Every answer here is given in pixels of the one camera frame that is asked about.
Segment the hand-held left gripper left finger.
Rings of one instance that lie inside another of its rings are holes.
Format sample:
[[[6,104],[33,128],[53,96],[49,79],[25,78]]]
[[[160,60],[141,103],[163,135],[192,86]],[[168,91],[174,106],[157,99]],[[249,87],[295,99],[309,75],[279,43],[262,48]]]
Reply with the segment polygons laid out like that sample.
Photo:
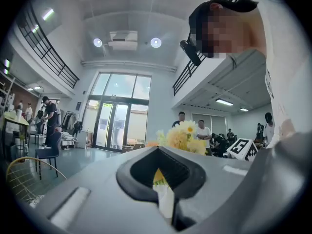
[[[134,200],[158,202],[158,194],[153,190],[154,176],[158,168],[158,148],[148,148],[119,166],[116,173],[117,183]]]

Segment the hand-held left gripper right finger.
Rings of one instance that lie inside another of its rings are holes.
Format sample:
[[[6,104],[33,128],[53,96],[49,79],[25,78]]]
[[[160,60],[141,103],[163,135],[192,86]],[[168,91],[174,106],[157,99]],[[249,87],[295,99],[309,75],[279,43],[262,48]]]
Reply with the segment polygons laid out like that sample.
[[[158,168],[177,199],[192,198],[206,182],[206,172],[197,163],[165,147],[158,147]]]

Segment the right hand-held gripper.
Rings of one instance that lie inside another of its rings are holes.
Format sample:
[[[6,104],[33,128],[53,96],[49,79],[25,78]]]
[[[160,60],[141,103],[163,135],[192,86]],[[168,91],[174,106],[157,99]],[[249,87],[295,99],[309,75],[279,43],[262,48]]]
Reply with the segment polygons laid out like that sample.
[[[251,139],[239,138],[223,154],[224,158],[254,161],[258,149]]]

